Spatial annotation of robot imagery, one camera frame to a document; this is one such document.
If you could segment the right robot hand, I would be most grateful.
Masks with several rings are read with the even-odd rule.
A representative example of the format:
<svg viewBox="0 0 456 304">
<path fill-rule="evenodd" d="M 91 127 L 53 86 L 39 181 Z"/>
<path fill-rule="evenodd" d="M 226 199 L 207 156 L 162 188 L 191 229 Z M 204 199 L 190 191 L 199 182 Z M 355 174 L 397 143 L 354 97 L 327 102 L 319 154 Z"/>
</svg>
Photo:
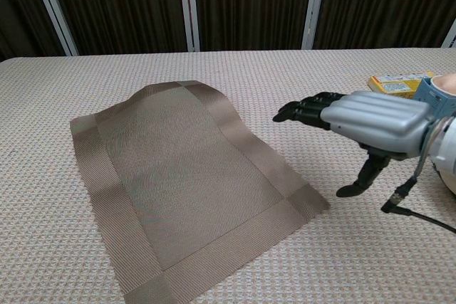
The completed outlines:
<svg viewBox="0 0 456 304">
<path fill-rule="evenodd" d="M 368 159 L 357 180 L 336 192 L 336 196 L 344 198 L 367 190 L 392 159 L 402 161 L 420 156 L 436 118 L 427 103 L 355 91 L 321 92 L 287 103 L 273 117 L 274 122 L 286 120 L 332 131 L 367 151 Z"/>
</svg>

